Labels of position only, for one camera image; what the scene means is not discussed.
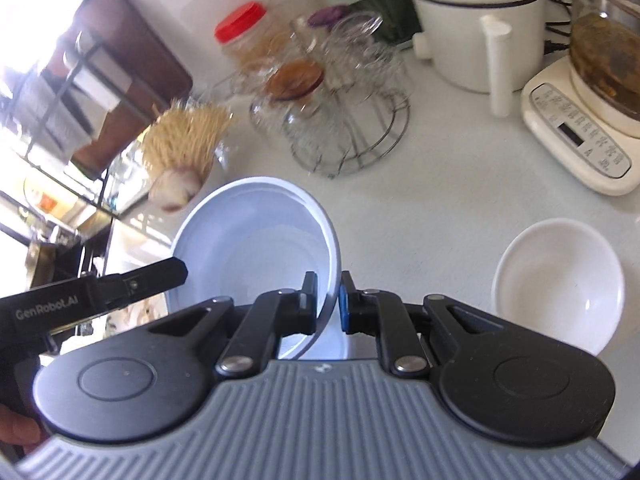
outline gray ribbed panel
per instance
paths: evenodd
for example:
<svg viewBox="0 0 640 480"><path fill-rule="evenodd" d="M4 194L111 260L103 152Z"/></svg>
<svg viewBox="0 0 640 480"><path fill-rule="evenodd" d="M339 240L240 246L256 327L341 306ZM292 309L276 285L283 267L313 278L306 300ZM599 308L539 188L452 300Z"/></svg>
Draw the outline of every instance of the gray ribbed panel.
<svg viewBox="0 0 640 480"><path fill-rule="evenodd" d="M279 361L220 385L157 440L97 447L54 438L18 467L30 480L614 480L596 440L522 449L478 437L431 386L376 361Z"/></svg>

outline human hand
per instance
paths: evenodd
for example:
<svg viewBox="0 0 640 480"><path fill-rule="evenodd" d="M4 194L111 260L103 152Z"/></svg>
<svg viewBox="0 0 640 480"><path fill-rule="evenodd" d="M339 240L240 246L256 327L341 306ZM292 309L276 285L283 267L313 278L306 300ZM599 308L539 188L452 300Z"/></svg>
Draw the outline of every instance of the human hand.
<svg viewBox="0 0 640 480"><path fill-rule="evenodd" d="M38 423L32 418L18 415L0 404L0 442L23 446L28 453L42 440Z"/></svg>

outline electric kettle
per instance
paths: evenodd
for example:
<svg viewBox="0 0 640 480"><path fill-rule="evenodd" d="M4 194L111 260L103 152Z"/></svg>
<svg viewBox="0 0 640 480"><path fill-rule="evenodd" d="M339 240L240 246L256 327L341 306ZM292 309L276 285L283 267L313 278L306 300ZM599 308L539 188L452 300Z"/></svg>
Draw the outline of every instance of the electric kettle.
<svg viewBox="0 0 640 480"><path fill-rule="evenodd" d="M489 93L494 115L509 115L512 92L542 65L545 0L413 1L424 30L416 56L453 84Z"/></svg>

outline white countertop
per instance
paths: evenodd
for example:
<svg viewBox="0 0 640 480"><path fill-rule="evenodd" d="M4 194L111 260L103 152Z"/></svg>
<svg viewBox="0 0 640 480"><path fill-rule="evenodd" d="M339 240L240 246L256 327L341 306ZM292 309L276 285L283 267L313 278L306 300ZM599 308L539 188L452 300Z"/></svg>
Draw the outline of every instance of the white countertop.
<svg viewBox="0 0 640 480"><path fill-rule="evenodd" d="M286 149L265 148L231 177L277 176L306 189L333 221L342 268L356 286L391 290L412 303L439 292L490 311L495 267L514 237L545 218L586 222L610 241L626 278L626 305L607 361L640 332L640 191L607 197L575 180L524 125L519 94L512 115L497 119L486 95L444 82L411 53L405 59L415 81L411 123L382 161L328 180L302 170ZM171 238L185 215L159 229ZM620 390L620 371L612 368ZM633 395L624 397L632 402ZM640 404L634 412L640 416ZM640 436L640 420L627 425L626 438L606 426L614 449L629 431ZM640 438L633 438L638 444L620 451L628 460L640 458Z"/></svg>

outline bowl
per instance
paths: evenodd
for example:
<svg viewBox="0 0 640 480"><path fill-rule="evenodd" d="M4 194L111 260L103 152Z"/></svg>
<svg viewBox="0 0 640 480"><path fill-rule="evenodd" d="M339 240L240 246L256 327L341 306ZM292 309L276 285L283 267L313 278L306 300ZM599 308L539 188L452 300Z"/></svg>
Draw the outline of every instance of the bowl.
<svg viewBox="0 0 640 480"><path fill-rule="evenodd" d="M620 321L620 260L594 228L567 218L521 232L502 255L494 312L513 323L598 355Z"/></svg>
<svg viewBox="0 0 640 480"><path fill-rule="evenodd" d="M280 358L296 358L318 338L340 286L340 249L326 213L309 193L270 177L235 181L207 196L187 216L172 254L187 265L184 285L166 293L176 312L215 296L251 304L263 292L299 289L318 274L318 328L282 339Z"/></svg>

